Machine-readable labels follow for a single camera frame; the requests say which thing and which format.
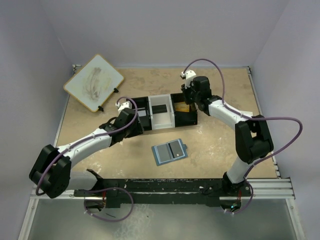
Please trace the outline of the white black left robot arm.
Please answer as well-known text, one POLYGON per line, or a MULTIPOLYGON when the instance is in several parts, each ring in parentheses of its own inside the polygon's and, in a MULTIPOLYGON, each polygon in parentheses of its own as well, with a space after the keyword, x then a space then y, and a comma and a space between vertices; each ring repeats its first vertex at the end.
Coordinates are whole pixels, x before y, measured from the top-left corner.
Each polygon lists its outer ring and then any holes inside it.
POLYGON ((142 133, 137 110, 124 108, 113 123, 108 121, 75 142, 59 147, 46 145, 29 173, 36 184, 35 194, 53 199, 66 190, 97 190, 103 181, 97 173, 90 169, 72 173, 72 168, 92 154, 142 133))

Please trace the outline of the black card in tray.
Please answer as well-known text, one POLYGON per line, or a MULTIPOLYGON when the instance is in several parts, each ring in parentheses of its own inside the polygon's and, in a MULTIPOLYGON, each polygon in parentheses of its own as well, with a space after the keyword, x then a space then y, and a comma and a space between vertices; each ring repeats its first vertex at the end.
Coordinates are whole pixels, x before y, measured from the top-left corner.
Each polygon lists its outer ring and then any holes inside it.
POLYGON ((151 108, 153 114, 162 114, 168 112, 167 106, 165 104, 153 105, 151 108))

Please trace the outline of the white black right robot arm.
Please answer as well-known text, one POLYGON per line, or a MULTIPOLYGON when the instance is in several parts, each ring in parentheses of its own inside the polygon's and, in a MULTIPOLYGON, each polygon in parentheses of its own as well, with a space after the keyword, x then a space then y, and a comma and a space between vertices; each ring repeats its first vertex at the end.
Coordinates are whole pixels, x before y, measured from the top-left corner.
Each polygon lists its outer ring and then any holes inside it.
POLYGON ((243 113, 224 102, 220 96, 212 95, 210 82, 206 76, 196 76, 190 71, 182 73, 180 77, 184 80, 181 91, 187 105, 197 105, 200 111, 222 121, 234 130, 237 158, 231 168, 223 174, 222 189, 227 194, 236 192, 244 185, 248 171, 254 164, 274 149, 267 122, 256 120, 261 118, 261 115, 246 118, 243 113))

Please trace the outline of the white card in tray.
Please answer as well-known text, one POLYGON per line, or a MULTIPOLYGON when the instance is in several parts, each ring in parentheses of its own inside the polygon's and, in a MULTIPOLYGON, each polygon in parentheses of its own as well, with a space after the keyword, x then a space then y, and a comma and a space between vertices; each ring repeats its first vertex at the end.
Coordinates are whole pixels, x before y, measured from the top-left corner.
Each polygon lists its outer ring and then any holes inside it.
POLYGON ((138 116, 139 117, 145 117, 147 115, 146 111, 145 110, 140 110, 138 111, 138 116))

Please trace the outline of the black VIP credit card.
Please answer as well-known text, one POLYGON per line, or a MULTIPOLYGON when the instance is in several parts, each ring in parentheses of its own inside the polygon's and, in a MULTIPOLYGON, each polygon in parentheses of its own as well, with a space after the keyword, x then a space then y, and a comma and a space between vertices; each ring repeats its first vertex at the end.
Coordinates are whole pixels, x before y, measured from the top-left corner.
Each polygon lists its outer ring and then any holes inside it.
POLYGON ((174 159, 177 159, 184 155, 183 149, 178 140, 170 142, 168 146, 174 159))

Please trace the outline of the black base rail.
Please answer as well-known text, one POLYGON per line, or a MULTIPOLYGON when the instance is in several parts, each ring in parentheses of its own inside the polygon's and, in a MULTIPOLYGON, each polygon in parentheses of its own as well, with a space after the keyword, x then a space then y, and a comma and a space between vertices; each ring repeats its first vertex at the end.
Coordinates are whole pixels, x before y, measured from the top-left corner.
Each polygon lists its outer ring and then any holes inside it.
POLYGON ((253 188, 247 181, 237 191, 225 193, 223 178, 102 178, 89 189, 77 187, 75 196, 91 200, 104 197, 106 208, 122 204, 151 205, 205 205, 218 207, 221 201, 238 203, 241 197, 250 197, 253 188))

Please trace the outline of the small white card box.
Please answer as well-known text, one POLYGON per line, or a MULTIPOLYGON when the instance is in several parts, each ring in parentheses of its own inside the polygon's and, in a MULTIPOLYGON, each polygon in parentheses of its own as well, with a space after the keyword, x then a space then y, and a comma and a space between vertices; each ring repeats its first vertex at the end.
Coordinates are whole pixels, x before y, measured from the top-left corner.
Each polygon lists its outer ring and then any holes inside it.
POLYGON ((243 116, 248 116, 248 117, 252 117, 253 116, 253 113, 251 111, 240 111, 240 113, 243 115, 243 116))

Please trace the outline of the yellow-framed whiteboard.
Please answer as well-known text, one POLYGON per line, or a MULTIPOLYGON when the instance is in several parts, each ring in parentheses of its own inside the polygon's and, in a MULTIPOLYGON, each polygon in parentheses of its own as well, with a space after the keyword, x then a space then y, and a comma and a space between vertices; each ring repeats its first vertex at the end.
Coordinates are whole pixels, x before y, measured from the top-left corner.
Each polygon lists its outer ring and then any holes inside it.
POLYGON ((64 90, 95 113, 115 93, 125 77, 102 55, 94 55, 63 86, 64 90))

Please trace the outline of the grey card in holder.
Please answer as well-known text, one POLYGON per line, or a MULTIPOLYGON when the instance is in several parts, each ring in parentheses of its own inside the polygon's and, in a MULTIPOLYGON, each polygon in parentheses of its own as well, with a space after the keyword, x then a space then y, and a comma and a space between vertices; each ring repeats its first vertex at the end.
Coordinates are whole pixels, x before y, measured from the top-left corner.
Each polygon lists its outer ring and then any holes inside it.
POLYGON ((158 145, 156 150, 158 154, 157 158, 160 163, 164 163, 172 159, 172 155, 167 144, 158 145))

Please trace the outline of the gold card in tray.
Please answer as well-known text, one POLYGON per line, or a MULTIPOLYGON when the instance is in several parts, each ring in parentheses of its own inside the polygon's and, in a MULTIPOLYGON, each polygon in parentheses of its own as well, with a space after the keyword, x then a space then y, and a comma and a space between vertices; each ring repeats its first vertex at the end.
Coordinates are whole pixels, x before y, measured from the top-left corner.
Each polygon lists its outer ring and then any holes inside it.
POLYGON ((177 112, 183 112, 183 113, 190 112, 190 106, 185 102, 175 102, 174 107, 177 112))

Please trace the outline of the black whiteboard stand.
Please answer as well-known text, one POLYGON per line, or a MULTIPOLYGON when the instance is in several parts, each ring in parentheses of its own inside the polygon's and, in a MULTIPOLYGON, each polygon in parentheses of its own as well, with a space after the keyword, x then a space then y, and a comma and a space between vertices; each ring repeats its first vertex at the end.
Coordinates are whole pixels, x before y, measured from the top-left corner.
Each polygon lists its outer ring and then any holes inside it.
POLYGON ((101 105, 98 106, 98 111, 99 111, 99 112, 104 112, 104 111, 105 111, 105 108, 104 108, 105 104, 109 101, 109 99, 110 99, 114 94, 117 94, 117 93, 119 93, 119 90, 118 90, 118 88, 115 87, 115 88, 112 90, 112 92, 110 93, 110 95, 106 98, 106 100, 104 100, 104 102, 103 102, 101 105))

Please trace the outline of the black and white tray organizer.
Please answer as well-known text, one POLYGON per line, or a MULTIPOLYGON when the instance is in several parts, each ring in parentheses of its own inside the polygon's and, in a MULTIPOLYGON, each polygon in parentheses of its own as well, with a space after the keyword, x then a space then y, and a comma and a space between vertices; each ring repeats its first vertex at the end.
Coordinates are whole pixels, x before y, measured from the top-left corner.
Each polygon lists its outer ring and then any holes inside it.
POLYGON ((186 104, 183 93, 151 95, 133 98, 145 131, 155 131, 198 124, 194 103, 186 104))

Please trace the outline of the blue leather card holder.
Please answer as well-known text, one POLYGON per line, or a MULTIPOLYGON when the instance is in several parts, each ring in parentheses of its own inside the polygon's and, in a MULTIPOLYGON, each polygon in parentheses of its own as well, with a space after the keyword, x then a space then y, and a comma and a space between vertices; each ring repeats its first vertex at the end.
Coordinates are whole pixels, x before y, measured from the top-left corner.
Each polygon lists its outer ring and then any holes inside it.
POLYGON ((183 143, 183 141, 182 141, 181 138, 178 138, 178 139, 175 139, 175 140, 171 140, 171 141, 169 141, 169 142, 162 143, 162 144, 158 144, 158 145, 154 145, 154 146, 151 147, 151 150, 152 150, 152 153, 153 153, 153 157, 154 157, 154 159, 155 159, 155 163, 156 163, 157 166, 162 166, 162 165, 165 165, 165 164, 168 164, 168 163, 172 163, 172 162, 175 162, 175 161, 178 161, 178 160, 181 160, 181 159, 185 159, 185 158, 188 157, 188 153, 187 153, 187 148, 188 148, 188 147, 187 147, 186 144, 183 143), (171 153, 171 151, 170 151, 170 148, 169 148, 169 143, 170 143, 170 142, 173 142, 173 141, 176 141, 176 140, 178 140, 178 141, 180 142, 181 148, 182 148, 182 150, 183 150, 183 156, 178 157, 178 158, 173 158, 173 155, 172 155, 172 153, 171 153), (169 151, 170 151, 170 153, 171 153, 172 159, 169 160, 169 161, 165 161, 165 162, 159 162, 159 160, 158 160, 158 156, 159 156, 159 155, 158 155, 158 153, 157 153, 157 146, 158 146, 158 145, 163 145, 163 144, 167 144, 167 145, 168 145, 168 148, 169 148, 169 151))

